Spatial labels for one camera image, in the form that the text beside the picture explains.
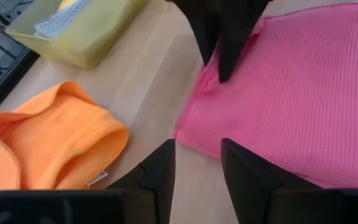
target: pink cloth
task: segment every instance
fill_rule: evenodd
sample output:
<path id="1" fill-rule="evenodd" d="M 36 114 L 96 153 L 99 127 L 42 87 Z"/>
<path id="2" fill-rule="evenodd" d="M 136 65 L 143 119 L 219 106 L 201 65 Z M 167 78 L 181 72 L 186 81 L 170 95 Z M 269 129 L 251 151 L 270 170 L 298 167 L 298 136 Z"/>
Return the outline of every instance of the pink cloth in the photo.
<path id="1" fill-rule="evenodd" d="M 321 187 L 358 188 L 358 4 L 262 22 L 228 83 L 217 54 L 202 69 L 175 137 L 215 158 L 231 138 Z"/>

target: microfiber cloth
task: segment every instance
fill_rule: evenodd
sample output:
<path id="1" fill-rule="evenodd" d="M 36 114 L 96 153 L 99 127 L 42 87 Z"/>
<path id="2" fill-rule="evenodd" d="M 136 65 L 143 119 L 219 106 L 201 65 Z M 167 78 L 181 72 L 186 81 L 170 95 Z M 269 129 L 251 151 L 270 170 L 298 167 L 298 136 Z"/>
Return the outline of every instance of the microfiber cloth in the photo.
<path id="1" fill-rule="evenodd" d="M 358 188 L 358 4 L 266 17 L 232 78 L 203 68 L 175 137 L 220 158 L 230 138 L 325 188 Z"/>
<path id="2" fill-rule="evenodd" d="M 85 189 L 128 136 L 76 83 L 52 87 L 0 114 L 0 189 Z"/>

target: yellow basket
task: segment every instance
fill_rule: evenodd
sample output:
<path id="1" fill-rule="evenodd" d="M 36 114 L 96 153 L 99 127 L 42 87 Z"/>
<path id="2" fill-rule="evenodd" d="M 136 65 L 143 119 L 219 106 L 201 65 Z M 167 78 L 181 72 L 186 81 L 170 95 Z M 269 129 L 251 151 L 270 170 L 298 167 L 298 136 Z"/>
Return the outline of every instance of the yellow basket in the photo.
<path id="1" fill-rule="evenodd" d="M 148 0 L 92 0 L 52 39 L 35 36 L 34 24 L 56 13 L 62 0 L 36 0 L 6 29 L 13 39 L 48 60 L 96 67 Z"/>

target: ribbed fabric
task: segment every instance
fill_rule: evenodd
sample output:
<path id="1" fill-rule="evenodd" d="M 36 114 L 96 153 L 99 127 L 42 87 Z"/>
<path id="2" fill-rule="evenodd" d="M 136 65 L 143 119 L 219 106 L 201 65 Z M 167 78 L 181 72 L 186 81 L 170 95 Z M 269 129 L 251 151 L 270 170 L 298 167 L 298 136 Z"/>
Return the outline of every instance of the ribbed fabric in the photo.
<path id="1" fill-rule="evenodd" d="M 262 22 L 228 83 L 218 54 L 202 69 L 175 137 L 216 158 L 231 138 L 321 187 L 358 188 L 358 4 Z"/>

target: white cloth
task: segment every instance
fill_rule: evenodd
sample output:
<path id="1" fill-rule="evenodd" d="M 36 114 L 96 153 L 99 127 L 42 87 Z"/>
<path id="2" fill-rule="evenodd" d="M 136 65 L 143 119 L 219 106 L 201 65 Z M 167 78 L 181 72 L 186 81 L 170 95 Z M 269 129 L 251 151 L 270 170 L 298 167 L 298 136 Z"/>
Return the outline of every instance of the white cloth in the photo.
<path id="1" fill-rule="evenodd" d="M 70 25 L 74 18 L 91 0 L 77 0 L 70 6 L 56 12 L 49 19 L 35 23 L 35 35 L 54 38 Z"/>

